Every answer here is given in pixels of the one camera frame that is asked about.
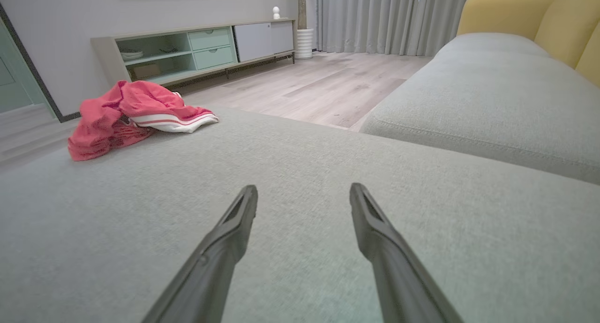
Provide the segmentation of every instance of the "green drawer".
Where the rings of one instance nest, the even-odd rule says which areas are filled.
[[[190,32],[189,42],[192,50],[202,50],[229,45],[229,29],[213,29]]]
[[[219,47],[194,53],[195,68],[206,69],[233,62],[231,47]]]

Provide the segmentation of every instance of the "green door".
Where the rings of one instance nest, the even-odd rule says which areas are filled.
[[[2,20],[0,23],[0,113],[27,105],[47,105],[6,25]]]

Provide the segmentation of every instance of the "gray sofa cushion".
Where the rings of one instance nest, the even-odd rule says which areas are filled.
[[[139,322],[240,188],[259,209],[224,323],[381,322],[348,191],[365,184],[469,322],[600,316],[600,186],[208,106],[221,122],[0,175],[0,313]]]
[[[600,184],[600,88],[524,38],[477,48],[484,35],[448,43],[360,131]]]

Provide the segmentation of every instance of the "curtain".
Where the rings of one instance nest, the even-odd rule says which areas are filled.
[[[466,0],[317,0],[317,49],[433,56]]]

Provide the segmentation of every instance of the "tree trunk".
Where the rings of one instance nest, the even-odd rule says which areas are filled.
[[[306,29],[306,0],[298,0],[298,30]]]

